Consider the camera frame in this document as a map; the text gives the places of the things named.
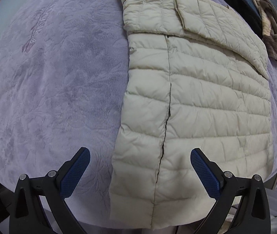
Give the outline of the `cream quilted down jacket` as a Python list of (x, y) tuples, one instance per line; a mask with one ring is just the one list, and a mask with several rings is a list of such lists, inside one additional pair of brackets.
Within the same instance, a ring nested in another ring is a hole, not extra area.
[(112, 156), (110, 218), (162, 229), (213, 205), (190, 163), (200, 148), (240, 177), (273, 170), (263, 42), (212, 0), (121, 0), (128, 84)]

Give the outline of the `lavender embossed plush blanket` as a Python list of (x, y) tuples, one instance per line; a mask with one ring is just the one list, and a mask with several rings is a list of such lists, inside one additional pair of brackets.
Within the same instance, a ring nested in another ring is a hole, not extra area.
[[(85, 224), (132, 228), (110, 218), (109, 196), (129, 61), (121, 0), (25, 1), (0, 38), (0, 183), (13, 190), (21, 174), (87, 147), (70, 209)], [(264, 180), (277, 173), (277, 62), (267, 74), (274, 165)]]

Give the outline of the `folded dark blue jeans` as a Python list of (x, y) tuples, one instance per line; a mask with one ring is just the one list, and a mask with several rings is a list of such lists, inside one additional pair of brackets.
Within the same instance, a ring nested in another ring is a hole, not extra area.
[(224, 0), (248, 23), (253, 32), (262, 39), (263, 26), (258, 9), (252, 0)]

